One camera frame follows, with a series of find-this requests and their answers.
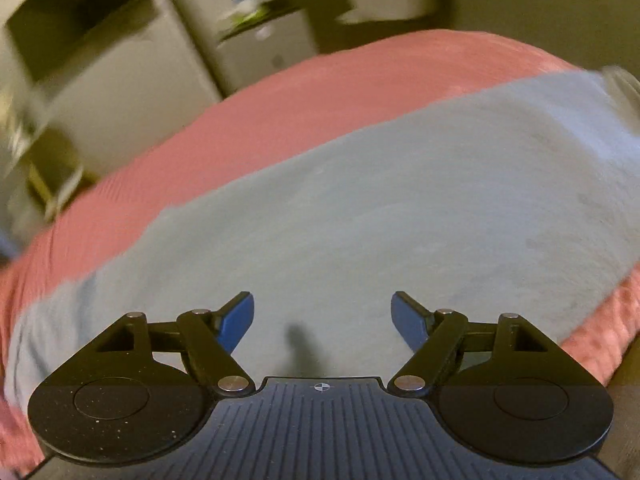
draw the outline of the white furniture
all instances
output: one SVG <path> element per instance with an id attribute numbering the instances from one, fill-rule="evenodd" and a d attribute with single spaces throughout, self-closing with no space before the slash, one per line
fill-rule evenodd
<path id="1" fill-rule="evenodd" d="M 222 100 L 171 1 L 151 1 L 156 15 L 66 83 L 46 110 L 45 120 L 98 174 L 128 164 Z"/>
<path id="2" fill-rule="evenodd" d="M 318 54 L 304 10 L 277 16 L 223 40 L 218 63 L 232 91 Z"/>

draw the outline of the clutter on shelf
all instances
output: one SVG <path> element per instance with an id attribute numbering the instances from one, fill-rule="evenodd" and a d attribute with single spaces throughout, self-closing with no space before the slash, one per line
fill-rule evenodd
<path id="1" fill-rule="evenodd" d="M 11 234 L 25 244 L 97 181 L 62 132 L 49 124 L 30 125 L 7 88 L 0 90 L 0 150 L 8 161 L 0 186 L 11 188 Z"/>
<path id="2" fill-rule="evenodd" d="M 225 32 L 240 25 L 258 22 L 268 13 L 267 7 L 262 4 L 261 0 L 231 1 L 234 4 L 233 8 L 219 20 L 220 29 Z"/>

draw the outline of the silver rivet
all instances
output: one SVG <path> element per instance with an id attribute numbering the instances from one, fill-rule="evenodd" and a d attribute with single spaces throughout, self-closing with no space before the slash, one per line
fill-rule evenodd
<path id="1" fill-rule="evenodd" d="M 401 375 L 394 381 L 396 388 L 405 392 L 417 392 L 426 386 L 424 379 L 417 375 Z"/>
<path id="2" fill-rule="evenodd" d="M 239 375 L 229 375 L 218 381 L 218 387 L 226 392 L 241 392 L 247 386 L 249 381 Z"/>

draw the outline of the wall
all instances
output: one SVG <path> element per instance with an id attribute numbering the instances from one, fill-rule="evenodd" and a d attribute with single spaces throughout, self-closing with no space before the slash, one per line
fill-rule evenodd
<path id="1" fill-rule="evenodd" d="M 524 41 L 583 66 L 640 76 L 640 0 L 455 0 L 455 26 Z"/>
<path id="2" fill-rule="evenodd" d="M 4 27 L 0 27 L 0 88 L 10 86 L 16 103 L 22 107 L 28 101 L 31 80 Z"/>
<path id="3" fill-rule="evenodd" d="M 29 2 L 8 24 L 11 38 L 33 80 L 39 80 L 66 59 L 82 28 L 73 9 Z"/>

